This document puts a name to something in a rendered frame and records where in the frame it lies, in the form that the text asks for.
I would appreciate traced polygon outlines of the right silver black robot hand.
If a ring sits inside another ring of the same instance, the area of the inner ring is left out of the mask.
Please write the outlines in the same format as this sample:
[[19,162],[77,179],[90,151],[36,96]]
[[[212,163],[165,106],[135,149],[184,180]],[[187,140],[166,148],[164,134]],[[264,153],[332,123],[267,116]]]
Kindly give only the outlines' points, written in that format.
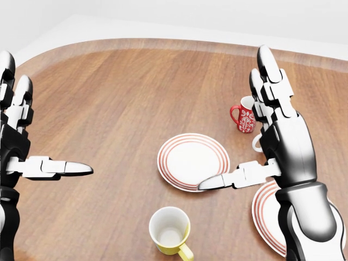
[[305,120],[291,104],[294,93],[285,71],[266,45],[258,48],[257,64],[249,83],[254,98],[252,111],[263,124],[259,143],[266,163],[241,163],[232,173],[202,181],[199,190],[240,189],[262,184],[268,177],[275,177],[282,188],[316,180],[313,143]]

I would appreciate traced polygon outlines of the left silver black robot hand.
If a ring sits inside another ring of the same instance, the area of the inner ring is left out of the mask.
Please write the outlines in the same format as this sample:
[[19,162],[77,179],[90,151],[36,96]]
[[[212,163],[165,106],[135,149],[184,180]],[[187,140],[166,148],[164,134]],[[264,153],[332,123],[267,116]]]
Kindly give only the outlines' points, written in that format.
[[35,181],[56,181],[62,176],[85,176],[92,167],[48,156],[29,156],[26,127],[32,123],[33,83],[26,76],[15,80],[15,60],[8,51],[0,52],[0,156],[1,185],[13,188],[19,177]]

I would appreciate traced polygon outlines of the red patterned mug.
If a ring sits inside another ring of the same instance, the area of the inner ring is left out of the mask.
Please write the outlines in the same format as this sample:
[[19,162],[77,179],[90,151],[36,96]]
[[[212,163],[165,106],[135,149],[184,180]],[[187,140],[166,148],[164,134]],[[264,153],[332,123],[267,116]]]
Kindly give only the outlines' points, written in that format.
[[[231,119],[236,123],[239,131],[243,133],[252,133],[256,127],[256,119],[252,111],[254,98],[245,96],[241,99],[240,105],[234,105],[230,108]],[[238,110],[238,117],[233,116],[233,111]]]

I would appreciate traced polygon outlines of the white plate with red rings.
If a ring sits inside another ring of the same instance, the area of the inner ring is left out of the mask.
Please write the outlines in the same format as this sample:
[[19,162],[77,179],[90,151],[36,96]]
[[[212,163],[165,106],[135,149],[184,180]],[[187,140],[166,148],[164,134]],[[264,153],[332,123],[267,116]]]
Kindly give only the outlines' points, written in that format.
[[276,253],[286,257],[286,242],[279,227],[278,212],[280,204],[275,193],[280,189],[275,181],[267,182],[254,195],[251,213],[259,235]]
[[163,143],[157,155],[157,167],[173,187],[200,192],[200,182],[228,173],[231,164],[226,149],[215,139],[198,133],[184,133]]

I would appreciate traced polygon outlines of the yellow and white mug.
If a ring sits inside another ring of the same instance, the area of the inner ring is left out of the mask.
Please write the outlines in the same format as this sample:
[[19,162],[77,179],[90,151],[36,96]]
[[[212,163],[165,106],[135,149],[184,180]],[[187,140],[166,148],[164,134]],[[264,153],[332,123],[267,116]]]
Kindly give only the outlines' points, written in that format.
[[183,210],[173,206],[158,209],[150,218],[148,229],[161,253],[178,254],[183,261],[194,261],[194,254],[186,244],[191,223]]

